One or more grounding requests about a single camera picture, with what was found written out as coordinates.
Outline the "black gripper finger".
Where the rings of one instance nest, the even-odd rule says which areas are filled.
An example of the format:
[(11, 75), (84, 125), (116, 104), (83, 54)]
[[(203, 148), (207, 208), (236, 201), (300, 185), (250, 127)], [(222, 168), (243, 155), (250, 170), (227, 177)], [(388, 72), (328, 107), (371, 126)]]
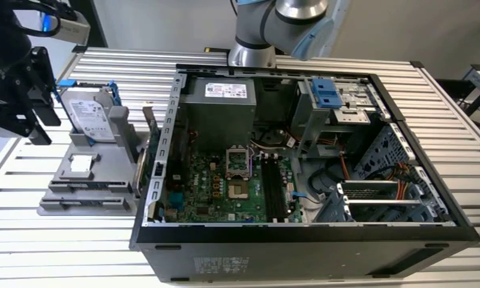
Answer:
[(33, 107), (0, 103), (0, 137), (24, 137), (35, 145), (52, 144), (35, 113)]
[(28, 92), (33, 110), (45, 126), (60, 126), (61, 120), (55, 112), (52, 92), (56, 90), (53, 69), (45, 47), (32, 48), (28, 56), (27, 78), (32, 88)]

